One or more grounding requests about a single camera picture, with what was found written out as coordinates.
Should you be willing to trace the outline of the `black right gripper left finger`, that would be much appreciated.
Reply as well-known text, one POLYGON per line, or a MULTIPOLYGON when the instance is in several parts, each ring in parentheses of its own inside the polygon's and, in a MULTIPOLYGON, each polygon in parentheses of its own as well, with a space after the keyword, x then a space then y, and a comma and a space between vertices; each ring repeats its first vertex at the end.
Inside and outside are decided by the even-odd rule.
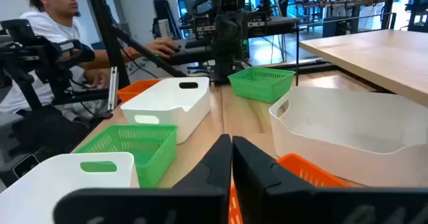
POLYGON ((89 188, 62 197, 55 223, 227 223, 232 144, 222 134, 169 189, 89 188))

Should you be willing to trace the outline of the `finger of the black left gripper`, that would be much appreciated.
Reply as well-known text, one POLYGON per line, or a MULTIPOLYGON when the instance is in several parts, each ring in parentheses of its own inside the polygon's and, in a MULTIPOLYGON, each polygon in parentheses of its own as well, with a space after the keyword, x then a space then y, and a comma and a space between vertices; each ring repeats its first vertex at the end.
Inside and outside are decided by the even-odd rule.
POLYGON ((238 50, 240 48, 243 36, 245 35, 245 28, 247 25, 246 20, 245 17, 242 16, 232 16, 230 20, 233 23, 233 31, 229 49, 238 50))
POLYGON ((213 40, 215 50, 224 50, 229 45, 229 23, 222 16, 215 19, 216 36, 213 40))

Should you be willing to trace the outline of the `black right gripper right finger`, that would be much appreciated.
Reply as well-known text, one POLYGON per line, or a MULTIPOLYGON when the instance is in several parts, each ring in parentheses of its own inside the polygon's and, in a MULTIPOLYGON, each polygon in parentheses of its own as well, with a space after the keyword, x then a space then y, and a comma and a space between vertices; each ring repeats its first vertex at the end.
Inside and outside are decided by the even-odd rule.
POLYGON ((426 188, 315 187, 241 136, 233 178, 244 223, 426 223, 426 188))

